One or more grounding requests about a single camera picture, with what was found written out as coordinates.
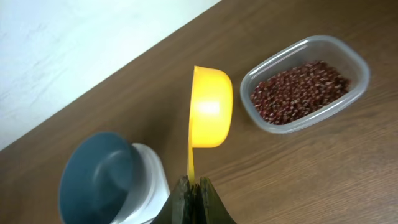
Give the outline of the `yellow plastic measuring scoop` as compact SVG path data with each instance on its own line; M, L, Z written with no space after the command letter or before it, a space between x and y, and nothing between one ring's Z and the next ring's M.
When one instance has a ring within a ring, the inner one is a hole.
M214 148L226 139L233 114L233 86L227 74L195 66L188 122L187 175L195 185L194 148Z

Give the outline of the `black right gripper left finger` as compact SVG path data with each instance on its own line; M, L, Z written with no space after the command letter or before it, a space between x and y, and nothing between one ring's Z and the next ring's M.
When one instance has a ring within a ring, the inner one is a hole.
M152 224L192 224L193 200L189 179L181 176Z

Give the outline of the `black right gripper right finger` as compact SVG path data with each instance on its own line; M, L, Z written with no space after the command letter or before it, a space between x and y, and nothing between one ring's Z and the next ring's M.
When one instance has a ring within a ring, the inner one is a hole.
M195 186L196 224L236 224L208 177Z

